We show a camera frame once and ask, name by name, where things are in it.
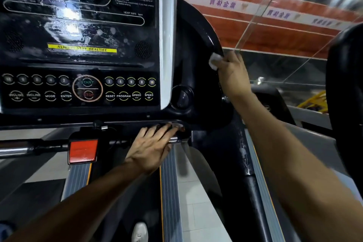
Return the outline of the person's left hand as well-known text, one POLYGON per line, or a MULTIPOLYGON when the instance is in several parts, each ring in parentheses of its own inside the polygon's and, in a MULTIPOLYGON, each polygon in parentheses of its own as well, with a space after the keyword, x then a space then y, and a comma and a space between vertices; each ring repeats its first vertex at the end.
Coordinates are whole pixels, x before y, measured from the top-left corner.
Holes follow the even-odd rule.
POLYGON ((130 162, 138 167, 144 173, 154 172, 165 160, 172 149, 170 140, 175 137, 177 132, 184 132, 185 128, 181 125, 172 124, 172 137, 168 143, 156 143, 155 133, 163 125, 154 125, 148 128, 145 135, 147 141, 144 144, 138 144, 138 135, 134 139, 127 155, 125 162, 130 162))

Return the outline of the person's right hand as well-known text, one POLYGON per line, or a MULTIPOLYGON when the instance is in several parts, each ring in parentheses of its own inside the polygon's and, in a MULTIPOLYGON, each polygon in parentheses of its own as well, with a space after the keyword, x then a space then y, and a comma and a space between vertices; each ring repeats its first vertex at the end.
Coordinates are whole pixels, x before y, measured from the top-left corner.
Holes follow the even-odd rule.
POLYGON ((245 64, 234 64, 217 72, 222 91, 230 102, 244 100, 252 94, 245 64))

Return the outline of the white wiping cloth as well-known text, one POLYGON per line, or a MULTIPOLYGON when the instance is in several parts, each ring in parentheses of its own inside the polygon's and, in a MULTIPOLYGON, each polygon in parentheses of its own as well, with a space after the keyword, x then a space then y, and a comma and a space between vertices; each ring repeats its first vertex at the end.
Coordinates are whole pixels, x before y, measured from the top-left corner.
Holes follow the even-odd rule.
POLYGON ((214 71, 217 71, 218 70, 218 66, 216 66, 213 62, 214 61, 222 61, 224 59, 223 56, 217 54, 217 53, 212 53, 210 58, 209 58, 209 61, 208 61, 208 64, 210 66, 210 68, 214 71))

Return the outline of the person's left forearm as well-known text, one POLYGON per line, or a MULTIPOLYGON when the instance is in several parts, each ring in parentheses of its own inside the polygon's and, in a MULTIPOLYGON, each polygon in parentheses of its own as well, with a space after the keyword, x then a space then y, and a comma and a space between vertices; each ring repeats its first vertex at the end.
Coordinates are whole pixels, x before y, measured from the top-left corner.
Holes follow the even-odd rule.
POLYGON ((127 159, 4 242, 89 242, 120 195, 142 175, 142 168, 127 159))

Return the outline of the person's right forearm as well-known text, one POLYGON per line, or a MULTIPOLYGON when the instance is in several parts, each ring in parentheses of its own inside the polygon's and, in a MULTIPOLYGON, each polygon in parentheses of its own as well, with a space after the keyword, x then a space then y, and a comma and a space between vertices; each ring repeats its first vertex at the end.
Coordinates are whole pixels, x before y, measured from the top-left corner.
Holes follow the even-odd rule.
POLYGON ((251 91, 228 93, 262 168, 304 242, 363 242, 363 205, 251 91))

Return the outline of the grey ribbed treadmill deck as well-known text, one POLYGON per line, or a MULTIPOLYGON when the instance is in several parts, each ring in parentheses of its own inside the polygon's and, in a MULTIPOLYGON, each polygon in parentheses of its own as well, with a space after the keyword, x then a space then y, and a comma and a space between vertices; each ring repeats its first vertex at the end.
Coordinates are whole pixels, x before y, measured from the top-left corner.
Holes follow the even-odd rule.
MULTIPOLYGON (((145 223, 148 242, 183 242, 174 145, 158 170, 130 185, 107 213, 90 242, 131 242, 134 226, 145 223)), ((119 165, 128 152, 129 141, 111 141, 95 163, 69 166, 61 200, 119 165)))

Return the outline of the black treadmill motor cover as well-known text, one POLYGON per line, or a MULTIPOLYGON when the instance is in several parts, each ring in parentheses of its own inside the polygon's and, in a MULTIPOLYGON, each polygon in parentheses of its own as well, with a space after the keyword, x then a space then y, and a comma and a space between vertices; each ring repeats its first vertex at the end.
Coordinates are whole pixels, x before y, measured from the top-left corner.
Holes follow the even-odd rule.
POLYGON ((262 105, 278 120, 296 125, 288 106, 277 88, 263 83, 252 84, 251 90, 262 105))

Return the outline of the white shoe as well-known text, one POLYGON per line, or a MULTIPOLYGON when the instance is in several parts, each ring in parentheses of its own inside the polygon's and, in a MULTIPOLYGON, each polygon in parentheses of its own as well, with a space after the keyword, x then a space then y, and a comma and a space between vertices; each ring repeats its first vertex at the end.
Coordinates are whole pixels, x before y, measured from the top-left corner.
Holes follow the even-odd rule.
POLYGON ((145 222, 137 222, 134 225, 131 242, 148 242, 148 227, 145 222))

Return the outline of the neighbouring black treadmill console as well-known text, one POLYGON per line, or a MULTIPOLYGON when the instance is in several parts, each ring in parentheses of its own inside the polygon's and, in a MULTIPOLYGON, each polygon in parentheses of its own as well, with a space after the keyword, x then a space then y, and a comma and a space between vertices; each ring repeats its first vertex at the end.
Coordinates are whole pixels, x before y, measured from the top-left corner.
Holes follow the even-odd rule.
POLYGON ((326 97, 338 153, 363 198, 363 23, 333 40, 326 64, 326 97))

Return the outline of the red and white wall banner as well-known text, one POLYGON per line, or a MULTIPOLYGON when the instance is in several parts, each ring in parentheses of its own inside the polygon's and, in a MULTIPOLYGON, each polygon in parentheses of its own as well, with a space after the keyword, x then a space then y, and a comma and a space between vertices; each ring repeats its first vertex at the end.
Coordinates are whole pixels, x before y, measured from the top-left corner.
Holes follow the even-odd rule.
POLYGON ((224 48, 326 59, 342 30, 363 22, 363 0, 185 0, 224 48))

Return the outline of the red treadmill stop switch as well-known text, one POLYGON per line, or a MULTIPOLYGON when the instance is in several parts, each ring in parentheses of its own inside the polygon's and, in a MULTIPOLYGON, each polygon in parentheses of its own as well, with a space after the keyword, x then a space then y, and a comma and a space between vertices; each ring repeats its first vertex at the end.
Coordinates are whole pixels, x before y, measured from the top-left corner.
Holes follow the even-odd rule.
POLYGON ((97 161, 98 139, 71 141, 68 150, 68 164, 86 164, 97 161))

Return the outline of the black treadmill upright post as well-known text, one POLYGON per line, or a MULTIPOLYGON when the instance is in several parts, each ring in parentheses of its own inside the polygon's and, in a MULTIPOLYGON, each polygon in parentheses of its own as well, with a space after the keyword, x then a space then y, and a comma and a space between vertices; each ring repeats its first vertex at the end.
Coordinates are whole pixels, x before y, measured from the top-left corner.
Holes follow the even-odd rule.
POLYGON ((221 128, 194 131, 192 146, 216 176, 232 242, 273 242, 241 117, 234 112, 221 128))

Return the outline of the yellow metal frame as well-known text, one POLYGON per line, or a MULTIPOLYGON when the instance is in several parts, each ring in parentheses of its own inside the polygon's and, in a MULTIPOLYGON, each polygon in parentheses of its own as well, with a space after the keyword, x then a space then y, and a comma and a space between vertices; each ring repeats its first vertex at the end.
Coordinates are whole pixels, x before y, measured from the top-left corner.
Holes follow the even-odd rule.
POLYGON ((322 114, 328 114, 328 105, 326 101, 326 91, 321 91, 315 94, 313 97, 300 103, 298 108, 316 111, 322 114))

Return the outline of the grey treadmill side rail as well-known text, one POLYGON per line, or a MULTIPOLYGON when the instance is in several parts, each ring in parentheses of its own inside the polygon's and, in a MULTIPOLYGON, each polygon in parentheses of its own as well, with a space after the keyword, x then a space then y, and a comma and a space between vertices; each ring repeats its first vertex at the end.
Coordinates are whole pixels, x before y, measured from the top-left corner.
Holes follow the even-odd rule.
POLYGON ((259 188, 258 196, 261 199, 262 211, 265 218, 265 223, 267 225, 267 231, 270 235, 271 242, 286 242, 284 234, 276 214, 275 206, 270 195, 268 185, 266 183, 259 159, 256 154, 252 138, 247 129, 245 129, 245 135, 247 139, 247 145, 249 148, 249 154, 252 159, 252 165, 257 179, 257 185, 259 188))

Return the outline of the chrome and black handlebar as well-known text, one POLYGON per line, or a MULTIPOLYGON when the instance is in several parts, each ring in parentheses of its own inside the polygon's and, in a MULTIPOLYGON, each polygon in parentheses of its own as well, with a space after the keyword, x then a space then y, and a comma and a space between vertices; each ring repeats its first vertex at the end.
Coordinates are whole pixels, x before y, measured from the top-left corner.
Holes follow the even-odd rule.
MULTIPOLYGON (((170 142, 187 143, 190 134, 186 132, 177 132, 170 142)), ((86 134, 81 132, 75 132, 71 134, 68 139, 23 139, 23 140, 4 140, 0 141, 0 159, 7 158, 20 158, 27 156, 40 156, 48 153, 62 153, 68 154, 69 143, 71 141, 82 141, 98 139, 97 158, 102 153, 110 151, 115 147, 128 147, 131 146, 134 137, 131 135, 122 136, 109 130, 96 132, 93 134, 86 134)))

